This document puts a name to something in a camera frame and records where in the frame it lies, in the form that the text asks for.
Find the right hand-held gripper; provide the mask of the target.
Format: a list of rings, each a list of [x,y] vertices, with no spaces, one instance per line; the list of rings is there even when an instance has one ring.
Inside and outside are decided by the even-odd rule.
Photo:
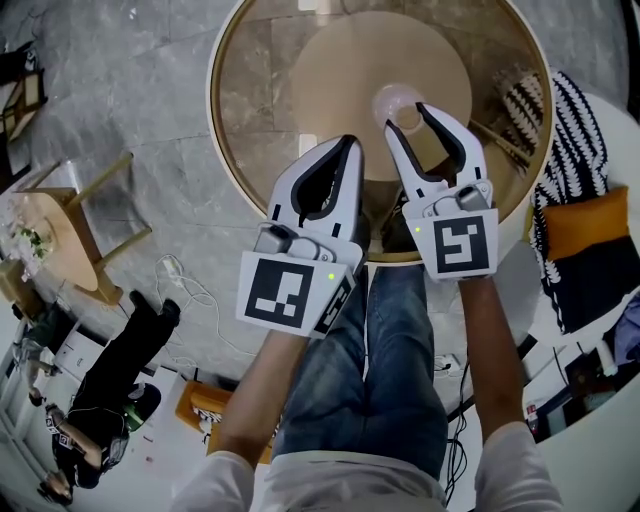
[[[401,129],[385,122],[384,137],[409,200],[402,213],[426,271],[434,281],[490,276],[498,265],[499,211],[492,206],[483,147],[447,112],[422,102],[416,110],[455,165],[457,185],[427,174]]]

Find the person's right forearm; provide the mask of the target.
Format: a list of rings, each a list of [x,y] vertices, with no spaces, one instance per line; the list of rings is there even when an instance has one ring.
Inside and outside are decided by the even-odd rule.
[[[494,281],[459,282],[474,400],[484,440],[524,421],[524,369]]]

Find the person's left forearm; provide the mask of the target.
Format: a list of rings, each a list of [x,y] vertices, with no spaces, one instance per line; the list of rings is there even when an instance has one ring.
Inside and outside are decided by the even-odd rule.
[[[271,331],[232,394],[216,444],[255,468],[279,423],[297,369],[307,350],[305,337]]]

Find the round glass-top table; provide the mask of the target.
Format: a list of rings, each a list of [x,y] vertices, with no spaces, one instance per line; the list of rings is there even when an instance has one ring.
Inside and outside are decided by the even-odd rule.
[[[507,140],[502,102],[506,86],[530,73],[543,93],[531,156]],[[522,236],[556,119],[547,59],[514,0],[238,0],[211,55],[211,137],[232,183],[265,214],[286,167],[323,141],[355,135],[365,152],[369,260],[413,264],[417,253],[388,254],[381,242],[400,181],[372,100],[392,83],[414,88],[478,137],[507,253]],[[425,171],[452,173],[428,126],[405,136]]]

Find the black white striped blanket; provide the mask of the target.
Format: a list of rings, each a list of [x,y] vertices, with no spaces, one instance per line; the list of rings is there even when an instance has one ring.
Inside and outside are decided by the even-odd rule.
[[[601,197],[608,192],[609,158],[602,132],[585,94],[562,71],[552,73],[556,100],[555,134],[547,164],[531,196],[530,244],[540,268],[545,295],[551,301],[556,323],[563,334],[581,329],[589,322],[578,316],[570,304],[569,276],[549,259],[549,231],[543,209]],[[511,119],[507,140],[531,156],[540,142],[543,121],[543,93],[537,73],[509,83],[502,102]]]

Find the orange cushion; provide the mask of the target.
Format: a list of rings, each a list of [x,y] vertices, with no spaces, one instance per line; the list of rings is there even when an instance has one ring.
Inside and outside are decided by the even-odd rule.
[[[547,259],[577,255],[591,246],[630,235],[627,186],[584,202],[542,209],[547,230]]]

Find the white power strip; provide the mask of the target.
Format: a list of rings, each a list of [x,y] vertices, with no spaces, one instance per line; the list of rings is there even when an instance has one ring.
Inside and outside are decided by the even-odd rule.
[[[160,259],[160,263],[164,266],[171,283],[178,288],[183,288],[183,268],[180,261],[173,255],[167,254]]]

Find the person's blue jeans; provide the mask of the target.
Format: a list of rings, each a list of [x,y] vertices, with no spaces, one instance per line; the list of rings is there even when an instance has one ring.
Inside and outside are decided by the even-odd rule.
[[[448,422],[433,380],[423,268],[362,273],[329,334],[308,346],[272,454],[382,456],[439,478]]]

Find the black cushion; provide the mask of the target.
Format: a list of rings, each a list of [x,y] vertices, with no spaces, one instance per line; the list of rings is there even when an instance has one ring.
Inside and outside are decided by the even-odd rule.
[[[640,253],[629,236],[547,261],[545,266],[546,291],[564,334],[601,318],[640,287]]]

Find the orange chair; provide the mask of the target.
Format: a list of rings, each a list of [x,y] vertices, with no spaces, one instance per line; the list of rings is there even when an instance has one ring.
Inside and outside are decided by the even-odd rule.
[[[283,403],[284,395],[270,397],[251,371],[233,393],[189,381],[175,414],[207,437],[207,455],[228,451],[255,467],[272,462]]]

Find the purple blue clothes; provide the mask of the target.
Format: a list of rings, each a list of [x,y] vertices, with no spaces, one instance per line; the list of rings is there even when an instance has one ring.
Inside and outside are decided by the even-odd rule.
[[[629,302],[616,325],[614,360],[617,365],[640,362],[640,293]]]

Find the green black bag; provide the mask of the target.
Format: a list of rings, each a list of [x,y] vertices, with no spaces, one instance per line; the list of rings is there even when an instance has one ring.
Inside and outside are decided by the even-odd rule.
[[[136,383],[123,404],[123,414],[130,433],[140,429],[161,403],[161,391],[146,382]]]

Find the pale flower bouquet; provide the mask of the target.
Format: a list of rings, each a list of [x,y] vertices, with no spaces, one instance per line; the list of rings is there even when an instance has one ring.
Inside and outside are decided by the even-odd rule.
[[[0,247],[9,259],[20,261],[27,274],[36,275],[53,251],[54,237],[47,221],[28,225],[0,224]]]

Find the wooden shelf rack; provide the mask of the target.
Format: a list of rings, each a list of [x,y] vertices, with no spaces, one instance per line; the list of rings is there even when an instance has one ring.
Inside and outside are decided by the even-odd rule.
[[[47,101],[35,42],[0,54],[0,135],[16,140]]]

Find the white desk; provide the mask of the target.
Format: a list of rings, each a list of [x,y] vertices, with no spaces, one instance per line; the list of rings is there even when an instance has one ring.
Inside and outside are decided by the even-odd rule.
[[[16,374],[0,389],[0,510],[18,512],[168,512],[173,493],[190,467],[204,460],[203,435],[175,416],[186,380],[160,367],[141,379],[161,392],[150,422],[135,432],[123,460],[91,490],[77,489],[68,508],[37,492],[47,472],[56,468],[44,409],[34,408]]]

